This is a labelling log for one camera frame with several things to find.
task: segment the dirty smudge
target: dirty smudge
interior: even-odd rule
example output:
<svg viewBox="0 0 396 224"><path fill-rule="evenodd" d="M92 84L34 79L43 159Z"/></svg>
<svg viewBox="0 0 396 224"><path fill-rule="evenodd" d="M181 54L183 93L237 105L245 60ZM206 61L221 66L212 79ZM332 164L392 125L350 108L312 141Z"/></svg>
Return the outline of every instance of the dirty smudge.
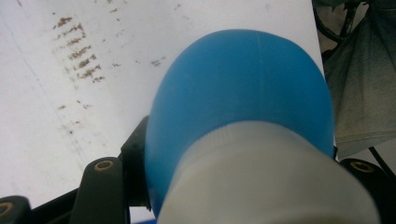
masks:
<svg viewBox="0 0 396 224"><path fill-rule="evenodd" d="M83 105L82 107L84 107L84 109L88 109L88 108L92 107L92 105Z"/></svg>
<svg viewBox="0 0 396 224"><path fill-rule="evenodd" d="M105 79L104 77L96 77L93 79L92 83L100 82L101 80Z"/></svg>
<svg viewBox="0 0 396 224"><path fill-rule="evenodd" d="M90 49L90 48L91 48L91 45L84 47L78 51L73 52L72 54L69 55L69 59L73 60L73 59L77 59L77 58L81 57L81 55L83 55L85 52L87 52L87 49Z"/></svg>
<svg viewBox="0 0 396 224"><path fill-rule="evenodd" d="M84 67L85 65L87 65L88 63L90 63L90 59L87 59L87 60L84 60L84 61L80 62L80 63L78 64L78 68L82 68L82 67Z"/></svg>
<svg viewBox="0 0 396 224"><path fill-rule="evenodd" d="M161 62L160 60L157 60L157 61L152 61L151 64L154 65L154 67L158 67L160 66Z"/></svg>
<svg viewBox="0 0 396 224"><path fill-rule="evenodd" d="M97 64L94 68L90 68L90 69L86 70L85 73L82 74L82 75L81 75L80 73L77 73L77 77L78 77L79 79L87 78L87 77L93 77L92 74L93 74L95 71L101 70L101 69L102 69L102 68L100 67L100 65Z"/></svg>
<svg viewBox="0 0 396 224"><path fill-rule="evenodd" d="M177 6L174 8L174 10L178 10L181 7L181 4L177 4Z"/></svg>
<svg viewBox="0 0 396 224"><path fill-rule="evenodd" d="M63 25L67 24L70 22L73 18L68 17L68 18L60 18L58 21L58 27L62 27Z"/></svg>

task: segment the white cylinder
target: white cylinder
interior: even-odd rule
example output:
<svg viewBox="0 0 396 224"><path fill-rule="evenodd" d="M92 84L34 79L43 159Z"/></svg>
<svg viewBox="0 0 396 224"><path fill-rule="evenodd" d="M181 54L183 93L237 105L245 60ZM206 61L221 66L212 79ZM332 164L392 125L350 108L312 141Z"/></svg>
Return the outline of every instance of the white cylinder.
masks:
<svg viewBox="0 0 396 224"><path fill-rule="evenodd" d="M379 223L363 186L297 133L237 122L196 141L158 223Z"/></svg>

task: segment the black cable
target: black cable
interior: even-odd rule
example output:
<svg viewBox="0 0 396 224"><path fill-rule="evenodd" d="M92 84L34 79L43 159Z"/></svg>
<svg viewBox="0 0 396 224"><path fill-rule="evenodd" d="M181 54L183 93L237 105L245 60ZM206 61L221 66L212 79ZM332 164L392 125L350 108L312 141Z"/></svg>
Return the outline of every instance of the black cable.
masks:
<svg viewBox="0 0 396 224"><path fill-rule="evenodd" d="M327 38L334 42L342 42L344 40L343 37L337 35L335 32L333 32L331 29L327 28L323 22L321 21L317 10L314 8L314 16L315 16L315 24L317 25L317 29Z"/></svg>
<svg viewBox="0 0 396 224"><path fill-rule="evenodd" d="M379 166L381 166L384 173L388 176L390 181L396 186L396 175L392 172L392 170L388 167L387 163L382 159L379 153L375 150L375 147L369 147L370 152L373 154L375 160L378 162Z"/></svg>

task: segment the white surface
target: white surface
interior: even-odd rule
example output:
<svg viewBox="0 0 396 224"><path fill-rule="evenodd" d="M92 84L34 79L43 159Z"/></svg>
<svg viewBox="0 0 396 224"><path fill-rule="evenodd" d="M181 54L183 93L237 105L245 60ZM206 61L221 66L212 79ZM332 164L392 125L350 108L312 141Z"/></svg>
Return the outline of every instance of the white surface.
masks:
<svg viewBox="0 0 396 224"><path fill-rule="evenodd" d="M186 151L159 223L374 224L379 216L360 182L300 135L244 121Z"/></svg>
<svg viewBox="0 0 396 224"><path fill-rule="evenodd" d="M119 154L176 56L236 28L284 36L321 69L310 0L1 1L0 197L37 207L76 188Z"/></svg>

